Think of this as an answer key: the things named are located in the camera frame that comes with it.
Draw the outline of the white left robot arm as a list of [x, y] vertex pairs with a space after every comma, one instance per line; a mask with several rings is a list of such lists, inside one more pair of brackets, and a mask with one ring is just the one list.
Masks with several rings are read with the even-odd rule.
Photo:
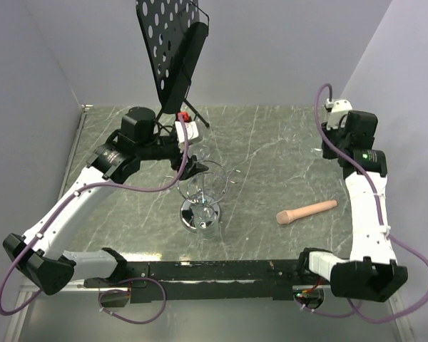
[[206, 170], [189, 156], [188, 147], [201, 141], [197, 123], [186, 112], [175, 116], [167, 135], [157, 129], [158, 119], [149, 108], [131, 108], [104, 144], [87, 160], [76, 181], [54, 207], [23, 235], [10, 234], [3, 242], [19, 270], [46, 295], [54, 295], [70, 281], [103, 279], [119, 286], [126, 279], [127, 261], [104, 247], [96, 252], [70, 252], [67, 246], [83, 221], [114, 190], [140, 170], [143, 161], [167, 160], [177, 172], [175, 181]]

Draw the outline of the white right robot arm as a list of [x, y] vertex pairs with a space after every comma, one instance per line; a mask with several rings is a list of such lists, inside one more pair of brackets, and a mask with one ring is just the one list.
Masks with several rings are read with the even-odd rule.
[[387, 161], [373, 149], [377, 116], [351, 110], [336, 130], [321, 129], [322, 156], [336, 159], [342, 168], [352, 214], [352, 248], [348, 259], [318, 248], [305, 248], [299, 255], [297, 275], [312, 284], [321, 278], [341, 298], [384, 302], [408, 279], [405, 266], [397, 263], [389, 240], [385, 188]]

